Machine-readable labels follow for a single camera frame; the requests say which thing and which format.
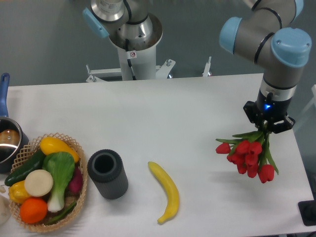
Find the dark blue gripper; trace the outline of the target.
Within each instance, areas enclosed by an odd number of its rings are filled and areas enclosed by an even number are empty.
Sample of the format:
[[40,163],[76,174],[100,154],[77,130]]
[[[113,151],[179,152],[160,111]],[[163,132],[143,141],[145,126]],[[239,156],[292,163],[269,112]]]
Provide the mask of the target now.
[[274,90],[273,88],[259,89],[256,102],[247,101],[243,110],[248,120],[258,130],[262,130],[264,122],[268,122],[268,131],[282,133],[291,130],[295,119],[287,115],[293,93],[290,90]]

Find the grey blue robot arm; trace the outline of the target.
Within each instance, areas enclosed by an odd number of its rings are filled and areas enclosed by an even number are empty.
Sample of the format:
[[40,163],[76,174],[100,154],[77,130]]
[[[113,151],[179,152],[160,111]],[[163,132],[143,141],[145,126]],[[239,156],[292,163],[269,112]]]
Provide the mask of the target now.
[[222,48],[264,68],[257,100],[243,107],[259,130],[281,133],[295,124],[287,110],[309,60],[312,39],[289,25],[303,7],[302,0],[257,0],[249,19],[232,17],[221,29]]

